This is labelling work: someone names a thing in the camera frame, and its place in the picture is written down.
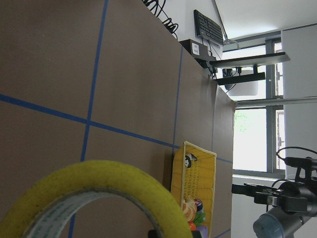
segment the white wall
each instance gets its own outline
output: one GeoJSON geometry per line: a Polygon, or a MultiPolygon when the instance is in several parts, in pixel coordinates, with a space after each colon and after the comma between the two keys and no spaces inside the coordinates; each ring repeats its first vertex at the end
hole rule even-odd
{"type": "MultiPolygon", "coordinates": [[[[211,0],[167,0],[164,11],[166,14],[172,18],[173,23],[178,23],[179,28],[176,31],[178,41],[183,41],[187,39],[192,39],[201,43],[201,38],[196,37],[195,24],[194,24],[194,10],[198,10],[203,15],[209,17],[211,20],[219,24],[211,0]]],[[[166,17],[161,13],[159,16],[162,21],[166,17]]],[[[212,45],[217,53],[221,56],[222,47],[215,44],[212,45]]],[[[212,54],[217,59],[217,54],[212,49],[212,54]]]]}
{"type": "MultiPolygon", "coordinates": [[[[291,60],[283,64],[284,97],[300,98],[317,96],[317,26],[282,31],[284,51],[291,60]]],[[[285,105],[285,130],[287,146],[302,146],[317,150],[317,104],[285,105]]],[[[300,158],[317,155],[303,151],[290,150],[288,156],[300,158]]],[[[294,178],[295,169],[287,169],[287,178],[294,178]]],[[[271,186],[272,181],[233,178],[233,183],[244,182],[271,186]]],[[[255,238],[253,222],[265,212],[264,205],[253,202],[244,195],[232,196],[232,238],[255,238]]],[[[315,237],[317,218],[310,219],[296,233],[295,238],[315,237]]]]}
{"type": "MultiPolygon", "coordinates": [[[[282,31],[284,51],[291,58],[283,64],[284,98],[317,96],[317,25],[282,31]]],[[[285,105],[286,146],[317,150],[317,103],[285,105]]],[[[287,156],[304,158],[314,155],[289,150],[287,156]]],[[[287,178],[294,178],[295,168],[287,168],[287,178]]]]}

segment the yellow tape roll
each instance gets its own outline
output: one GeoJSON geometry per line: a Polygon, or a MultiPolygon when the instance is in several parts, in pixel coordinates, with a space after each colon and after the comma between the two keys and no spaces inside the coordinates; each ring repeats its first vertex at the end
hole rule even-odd
{"type": "Polygon", "coordinates": [[[56,171],[27,190],[0,224],[0,238],[57,238],[78,209],[114,195],[139,206],[159,237],[192,237],[179,205],[153,177],[118,162],[87,161],[56,171]]]}

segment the metal rod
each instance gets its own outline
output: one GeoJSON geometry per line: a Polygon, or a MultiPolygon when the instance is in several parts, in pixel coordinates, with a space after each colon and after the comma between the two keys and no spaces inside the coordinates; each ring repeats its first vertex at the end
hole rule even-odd
{"type": "Polygon", "coordinates": [[[305,98],[281,98],[281,99],[259,99],[259,100],[245,100],[236,101],[236,108],[250,108],[263,106],[278,106],[286,104],[301,104],[301,103],[317,103],[317,96],[305,98]]]}
{"type": "Polygon", "coordinates": [[[220,24],[220,27],[221,27],[221,30],[222,30],[224,39],[225,39],[226,41],[228,41],[228,36],[227,36],[226,30],[224,29],[224,26],[223,26],[223,23],[222,23],[222,20],[221,20],[221,17],[220,17],[220,13],[219,13],[219,10],[218,10],[216,1],[215,1],[215,0],[211,0],[211,1],[212,1],[213,8],[214,8],[214,11],[215,11],[215,13],[216,13],[216,16],[217,16],[217,18],[218,18],[218,21],[219,21],[219,24],[220,24]]]}

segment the keyboard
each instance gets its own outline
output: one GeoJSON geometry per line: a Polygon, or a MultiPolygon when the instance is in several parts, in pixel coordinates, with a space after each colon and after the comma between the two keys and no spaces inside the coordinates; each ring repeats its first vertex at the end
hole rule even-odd
{"type": "Polygon", "coordinates": [[[213,20],[194,10],[195,30],[198,37],[223,46],[221,27],[213,20]]]}

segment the wicker basket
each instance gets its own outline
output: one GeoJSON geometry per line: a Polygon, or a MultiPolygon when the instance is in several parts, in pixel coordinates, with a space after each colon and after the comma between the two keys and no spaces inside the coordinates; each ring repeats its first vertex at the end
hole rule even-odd
{"type": "Polygon", "coordinates": [[[215,188],[215,164],[217,155],[204,150],[187,141],[176,151],[173,161],[171,194],[179,205],[183,198],[191,196],[203,202],[206,220],[202,225],[208,227],[210,237],[212,210],[215,188]],[[193,161],[190,168],[185,166],[185,155],[193,154],[197,161],[193,161]]]}

